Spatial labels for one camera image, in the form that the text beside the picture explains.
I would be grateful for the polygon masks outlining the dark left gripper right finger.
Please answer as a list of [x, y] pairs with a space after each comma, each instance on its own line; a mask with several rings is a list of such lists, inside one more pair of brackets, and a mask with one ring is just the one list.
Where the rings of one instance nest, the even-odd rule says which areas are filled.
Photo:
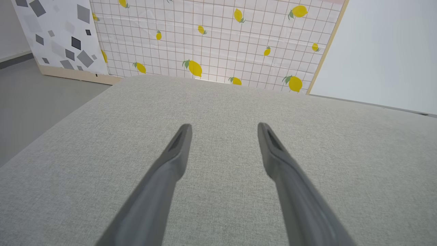
[[258, 124], [267, 175], [274, 181], [290, 246], [354, 246], [355, 242], [271, 127]]

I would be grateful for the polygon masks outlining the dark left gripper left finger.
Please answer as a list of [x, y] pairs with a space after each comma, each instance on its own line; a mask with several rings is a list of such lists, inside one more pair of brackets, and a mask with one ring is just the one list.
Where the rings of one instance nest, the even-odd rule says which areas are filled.
[[96, 242], [97, 246], [160, 246], [177, 182], [183, 177], [192, 125], [183, 124]]

